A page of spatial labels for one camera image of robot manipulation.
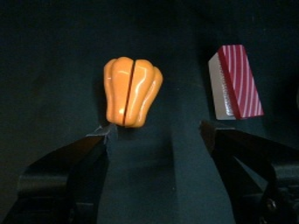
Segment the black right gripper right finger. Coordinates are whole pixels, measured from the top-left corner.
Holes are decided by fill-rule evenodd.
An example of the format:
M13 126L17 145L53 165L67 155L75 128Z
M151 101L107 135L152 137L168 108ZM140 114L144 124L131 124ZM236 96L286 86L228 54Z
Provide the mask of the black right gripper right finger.
M299 224L299 150L208 121L200 136L236 224Z

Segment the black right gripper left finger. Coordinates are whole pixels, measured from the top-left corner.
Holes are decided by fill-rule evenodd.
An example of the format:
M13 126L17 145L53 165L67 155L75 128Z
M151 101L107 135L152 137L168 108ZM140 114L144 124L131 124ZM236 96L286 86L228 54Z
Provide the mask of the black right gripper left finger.
M97 224L115 128L99 127L25 168L1 224Z

